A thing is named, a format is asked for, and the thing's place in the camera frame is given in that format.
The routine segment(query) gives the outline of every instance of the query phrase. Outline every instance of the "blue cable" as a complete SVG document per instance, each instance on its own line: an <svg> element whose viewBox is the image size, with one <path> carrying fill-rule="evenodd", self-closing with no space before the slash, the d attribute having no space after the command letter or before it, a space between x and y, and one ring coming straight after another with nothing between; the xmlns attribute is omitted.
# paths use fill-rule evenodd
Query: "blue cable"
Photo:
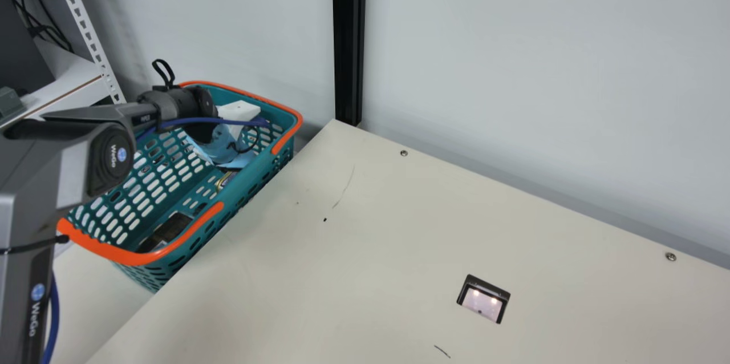
<svg viewBox="0 0 730 364"><path fill-rule="evenodd" d="M50 357L53 355L55 340L58 338L58 325L60 322L60 302L58 302L58 289L55 286L55 275L50 276L50 333L46 342L46 349L43 352L43 364L50 364Z"/></svg>
<svg viewBox="0 0 730 364"><path fill-rule="evenodd" d="M182 126L184 124L193 124L193 123L216 123L216 124L232 124L232 125L238 125L238 126L251 126L251 127L268 127L271 128L271 124L266 121L266 119L263 119L261 117L257 117L250 122L243 122L242 120L228 120L228 119L220 119L217 117L191 117L186 119L175 119L170 120L169 122L162 122L160 124L161 128L167 128L167 127L173 127L173 126ZM142 140L145 137L148 137L152 133L157 130L156 127L151 127L145 130L144 132L140 133L139 136L136 137L136 141L139 142L139 140Z"/></svg>

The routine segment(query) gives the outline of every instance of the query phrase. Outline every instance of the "teal plastic basket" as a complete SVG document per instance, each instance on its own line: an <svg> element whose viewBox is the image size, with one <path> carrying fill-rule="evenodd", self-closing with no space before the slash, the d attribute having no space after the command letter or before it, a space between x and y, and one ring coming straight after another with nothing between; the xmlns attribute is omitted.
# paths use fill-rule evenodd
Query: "teal plastic basket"
<svg viewBox="0 0 730 364"><path fill-rule="evenodd" d="M294 155L294 134L302 115L270 100L228 86L187 82L207 88L216 104L244 100L261 108L271 128L260 128L255 159L217 191L224 176L193 152L182 130L151 134L139 140L135 166L124 184L91 203L79 206L58 223L61 233L77 244L112 260L126 275L152 292L158 291L203 245L216 235ZM248 143L256 131L243 132ZM193 218L162 249L136 253L141 242L173 213Z"/></svg>

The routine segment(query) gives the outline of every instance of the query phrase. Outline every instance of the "black metal pole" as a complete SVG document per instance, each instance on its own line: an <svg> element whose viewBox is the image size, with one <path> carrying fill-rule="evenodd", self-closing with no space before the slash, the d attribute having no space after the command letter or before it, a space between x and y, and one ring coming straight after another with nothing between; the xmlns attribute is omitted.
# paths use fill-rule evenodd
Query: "black metal pole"
<svg viewBox="0 0 730 364"><path fill-rule="evenodd" d="M334 117L353 126L362 120L365 0L332 0Z"/></svg>

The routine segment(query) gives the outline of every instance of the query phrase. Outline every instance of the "orange basket handle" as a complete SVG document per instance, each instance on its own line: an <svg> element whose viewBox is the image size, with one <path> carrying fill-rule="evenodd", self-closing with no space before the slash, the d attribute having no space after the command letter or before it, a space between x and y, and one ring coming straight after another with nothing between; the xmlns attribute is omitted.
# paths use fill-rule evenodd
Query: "orange basket handle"
<svg viewBox="0 0 730 364"><path fill-rule="evenodd" d="M294 117L297 118L297 122L292 126L292 128L289 128L289 130L281 135L279 138L279 141L276 142L274 147L271 149L272 154L279 154L279 151L284 147L287 141L289 141L290 138L294 137L295 133L297 133L297 130L299 130L300 127L302 127L302 122L304 121L302 114L300 114L295 109L292 109L291 107L287 107L284 104L274 102L273 100L266 99L265 97L258 96L258 94L249 93L245 90L241 90L239 88L234 88L231 86L222 85L219 83L213 83L213 82L206 82L202 80L194 80L189 82L183 82L178 83L179 86L195 86L195 85L206 85L206 86L213 86L213 87L219 87L224 88L228 91L233 91L234 93L242 94L244 96L248 96L251 99L256 99L259 102L264 102L266 104L271 104L271 106L278 107L279 109L284 110L285 112L289 112L290 114L293 114Z"/></svg>
<svg viewBox="0 0 730 364"><path fill-rule="evenodd" d="M83 247L84 249L89 250L89 252L98 254L105 259L109 259L113 262L117 262L123 265L148 265L149 263L156 262L162 257L165 257L166 255L170 254L172 250L180 247L180 245L182 245L191 236L193 236L193 234L195 234L195 232L198 231L201 226L208 223L208 221L213 216L221 213L221 210L223 208L224 203L216 202L214 205L212 205L211 208L209 208L198 219L196 219L193 225L188 227L188 229L186 229L186 231L183 232L180 237L170 242L170 244L165 245L165 247L162 247L162 249L149 253L130 252L129 250L120 249L119 247L116 247L114 245L106 244L106 242L101 242L94 237L91 237L88 234L84 233L80 229L76 229L76 227L74 227L74 225L65 218L58 220L56 229L60 231L60 234L65 234L66 236L70 237L73 242L81 245L81 247Z"/></svg>

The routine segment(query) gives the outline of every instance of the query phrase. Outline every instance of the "white wall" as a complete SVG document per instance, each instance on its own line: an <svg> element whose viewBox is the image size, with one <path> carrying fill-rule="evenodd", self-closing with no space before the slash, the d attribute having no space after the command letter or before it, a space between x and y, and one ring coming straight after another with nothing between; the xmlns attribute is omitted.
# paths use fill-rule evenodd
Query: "white wall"
<svg viewBox="0 0 730 364"><path fill-rule="evenodd" d="M333 115L331 0L85 1L128 94L162 57ZM730 0L367 0L366 30L368 130L730 267Z"/></svg>
<svg viewBox="0 0 730 364"><path fill-rule="evenodd" d="M730 253L730 0L368 0L365 69L369 130Z"/></svg>
<svg viewBox="0 0 730 364"><path fill-rule="evenodd" d="M84 0L129 96L160 83L212 80L295 107L310 124L334 115L331 0Z"/></svg>

